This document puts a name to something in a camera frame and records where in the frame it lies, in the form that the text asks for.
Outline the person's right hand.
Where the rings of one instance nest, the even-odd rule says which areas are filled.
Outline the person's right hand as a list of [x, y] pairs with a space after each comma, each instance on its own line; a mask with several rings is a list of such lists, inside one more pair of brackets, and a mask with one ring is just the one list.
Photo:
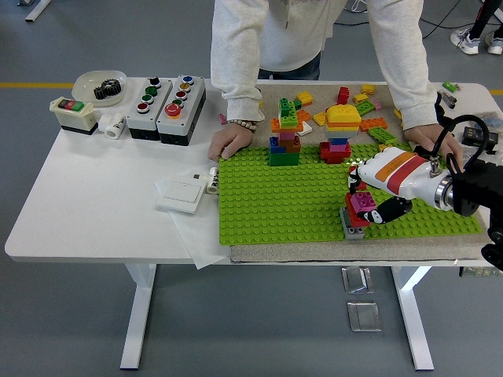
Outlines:
[[248, 147], [254, 134], [237, 123], [230, 123], [227, 128], [216, 132], [209, 145], [207, 157], [218, 162], [220, 158], [228, 159], [242, 148]]

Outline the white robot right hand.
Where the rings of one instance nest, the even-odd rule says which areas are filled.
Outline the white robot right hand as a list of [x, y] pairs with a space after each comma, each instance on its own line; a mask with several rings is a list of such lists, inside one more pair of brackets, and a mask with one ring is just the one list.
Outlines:
[[384, 149], [352, 170], [350, 193], [354, 195], [362, 182], [392, 195], [375, 209], [356, 211], [359, 218], [372, 223], [385, 224], [409, 213], [415, 198], [439, 210], [453, 208], [450, 174], [437, 163], [397, 147]]

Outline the person's left hand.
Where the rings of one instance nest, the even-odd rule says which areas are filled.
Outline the person's left hand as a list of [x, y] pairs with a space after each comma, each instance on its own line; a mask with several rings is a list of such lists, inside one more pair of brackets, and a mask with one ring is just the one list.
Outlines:
[[[405, 130], [404, 135], [407, 140], [415, 142], [429, 152], [432, 152], [435, 147], [435, 143], [442, 131], [443, 127], [439, 124], [429, 124], [415, 126], [408, 130]], [[442, 144], [439, 148], [439, 154], [443, 157], [446, 157], [450, 153], [453, 155], [453, 157], [457, 161], [457, 164], [462, 169], [464, 166], [463, 148], [456, 141], [455, 137], [451, 133], [448, 133], [442, 141]]]

